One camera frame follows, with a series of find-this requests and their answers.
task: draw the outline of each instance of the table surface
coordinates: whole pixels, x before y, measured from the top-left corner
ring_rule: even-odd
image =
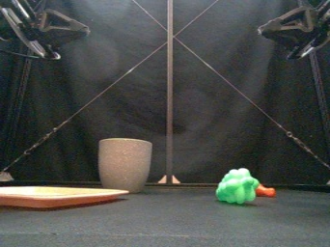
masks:
[[[330,246],[328,227],[330,194],[287,189],[243,205],[146,187],[92,206],[0,206],[0,246]]]

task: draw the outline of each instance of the tray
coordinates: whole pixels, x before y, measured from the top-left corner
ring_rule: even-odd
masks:
[[[0,206],[54,208],[112,201],[126,190],[49,186],[0,187]]]

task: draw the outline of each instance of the vertical rod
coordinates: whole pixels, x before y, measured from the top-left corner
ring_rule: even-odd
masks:
[[[172,0],[166,0],[165,183],[172,184]]]

